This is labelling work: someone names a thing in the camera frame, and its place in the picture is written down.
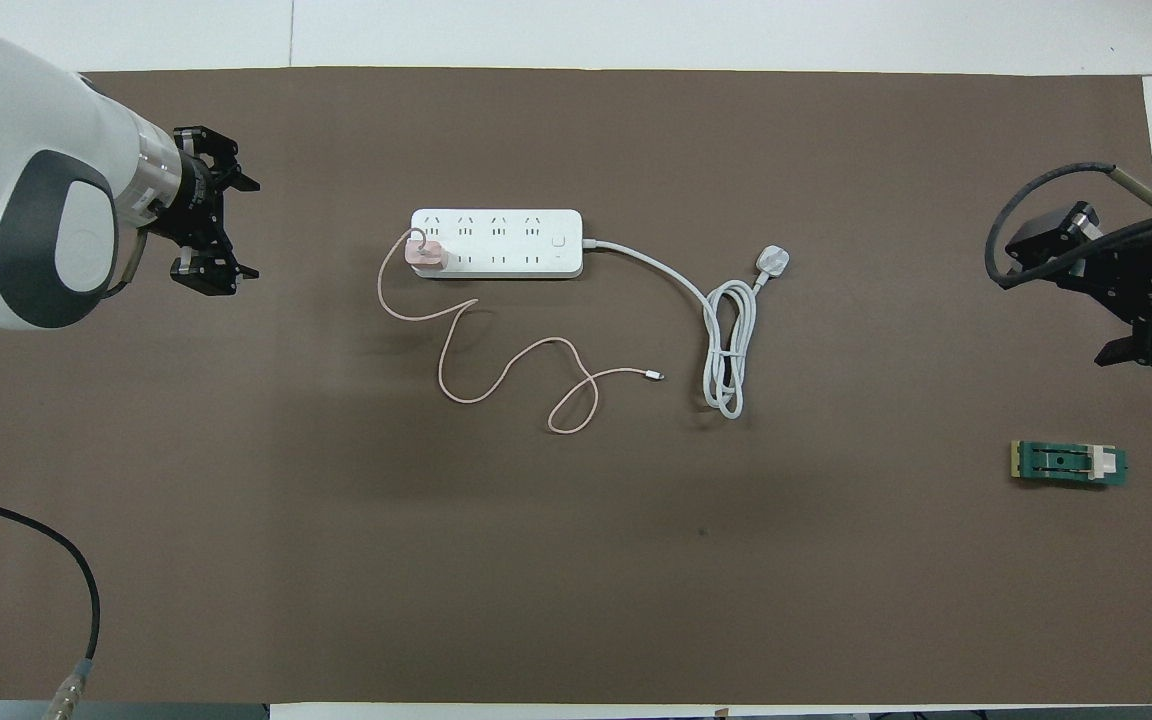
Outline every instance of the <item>brown mat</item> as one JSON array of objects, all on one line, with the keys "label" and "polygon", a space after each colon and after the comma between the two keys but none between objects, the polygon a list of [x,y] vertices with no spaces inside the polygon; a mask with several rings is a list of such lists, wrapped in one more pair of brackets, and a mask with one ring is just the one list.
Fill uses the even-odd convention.
[{"label": "brown mat", "polygon": [[[1152,370],[1091,300],[1000,291],[983,233],[1058,164],[1149,176],[1136,78],[297,69],[97,76],[237,138],[233,300],[137,282],[0,333],[0,502],[90,553],[91,696],[177,702],[1152,702]],[[1144,215],[1102,179],[1060,199]],[[760,296],[745,418],[699,408],[698,309],[620,256],[579,281],[388,276],[479,296],[450,381],[571,338],[613,377],[544,432],[556,348],[480,406],[444,323],[376,266],[420,206],[577,209],[700,287]],[[1011,482],[1015,438],[1129,450],[1121,488]],[[0,697],[86,632],[65,553],[0,521]]]}]

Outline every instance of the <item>charging cable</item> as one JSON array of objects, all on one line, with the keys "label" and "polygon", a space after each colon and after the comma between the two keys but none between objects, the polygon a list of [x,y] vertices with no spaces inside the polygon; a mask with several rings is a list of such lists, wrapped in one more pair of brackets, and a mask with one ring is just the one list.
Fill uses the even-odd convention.
[{"label": "charging cable", "polygon": [[[728,420],[740,418],[745,409],[745,358],[749,356],[749,342],[755,338],[755,320],[758,319],[758,291],[772,278],[781,276],[790,264],[790,255],[781,247],[767,245],[758,255],[755,266],[758,278],[753,286],[744,281],[727,281],[714,288],[708,295],[700,293],[695,283],[684,278],[669,265],[644,255],[631,247],[617,245],[601,240],[582,241],[585,250],[611,250],[628,255],[641,260],[664,274],[675,279],[700,302],[702,316],[705,320],[705,332],[708,333],[708,348],[705,351],[705,370],[700,378],[705,402],[717,409]],[[732,333],[723,347],[722,327],[718,323],[718,305],[723,297],[736,306],[736,319],[732,323]]]},{"label": "charging cable", "polygon": [[[419,234],[420,240],[416,240],[415,236],[417,236],[417,234]],[[567,350],[571,350],[573,359],[576,359],[576,366],[579,367],[581,373],[584,376],[584,379],[581,379],[579,382],[576,382],[575,386],[568,389],[567,395],[563,395],[562,400],[559,400],[558,404],[553,407],[553,410],[550,410],[550,416],[545,419],[545,424],[548,425],[550,432],[552,433],[561,435],[579,433],[579,431],[585,429],[585,425],[594,418],[594,414],[598,411],[599,401],[598,378],[611,376],[613,373],[636,373],[645,377],[650,381],[661,381],[664,379],[664,374],[658,373],[657,370],[643,370],[638,367],[613,367],[590,373],[589,369],[585,367],[585,361],[581,359],[579,353],[576,351],[576,346],[573,344],[570,340],[567,340],[567,338],[550,336],[540,338],[540,340],[522,348],[517,355],[513,356],[508,363],[503,364],[503,369],[500,370],[500,376],[492,384],[492,387],[488,387],[483,395],[477,397],[461,397],[456,395],[456,393],[452,392],[447,387],[447,379],[444,378],[444,369],[447,366],[447,348],[452,346],[452,336],[456,333],[456,325],[457,323],[461,323],[461,316],[465,314],[470,306],[477,305],[479,300],[477,300],[477,297],[472,297],[471,300],[458,302],[456,305],[446,306],[444,310],[439,310],[435,311],[435,313],[430,314],[402,314],[399,313],[397,310],[394,310],[393,306],[389,306],[388,302],[385,302],[382,287],[385,266],[389,265],[389,259],[393,258],[394,252],[396,252],[404,243],[406,250],[403,256],[407,258],[408,263],[412,265],[437,265],[444,259],[444,250],[438,242],[429,240],[429,237],[425,236],[425,232],[420,228],[408,229],[408,232],[397,236],[397,242],[394,242],[394,247],[391,247],[389,252],[385,255],[385,259],[380,260],[380,268],[376,271],[376,300],[380,301],[380,306],[384,306],[385,313],[389,313],[394,316],[394,318],[399,318],[399,320],[407,320],[408,323],[424,323],[425,320],[442,318],[444,314],[452,314],[452,326],[447,328],[447,340],[444,340],[444,349],[438,354],[438,387],[442,389],[444,395],[449,400],[460,402],[462,406],[471,406],[475,404],[475,402],[486,400],[486,397],[490,397],[490,395],[492,395],[492,393],[500,387],[500,382],[505,381],[505,377],[509,374],[509,369],[513,367],[513,364],[517,363],[520,357],[548,342],[558,342],[559,344],[566,346]],[[558,415],[558,411],[562,410],[563,406],[567,406],[567,401],[571,400],[571,397],[575,396],[582,387],[585,387],[586,384],[590,386],[591,393],[593,393],[593,401],[590,402],[589,414],[585,415],[585,419],[581,420],[579,425],[576,425],[575,429],[560,429],[558,425],[554,425],[554,415]]]}]

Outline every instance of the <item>white power strip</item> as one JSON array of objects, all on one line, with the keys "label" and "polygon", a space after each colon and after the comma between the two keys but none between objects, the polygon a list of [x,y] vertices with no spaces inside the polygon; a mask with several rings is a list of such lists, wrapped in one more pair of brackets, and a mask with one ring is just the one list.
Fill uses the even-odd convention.
[{"label": "white power strip", "polygon": [[584,268],[576,210],[422,209],[411,227],[444,250],[440,265],[412,265],[422,278],[559,279]]}]

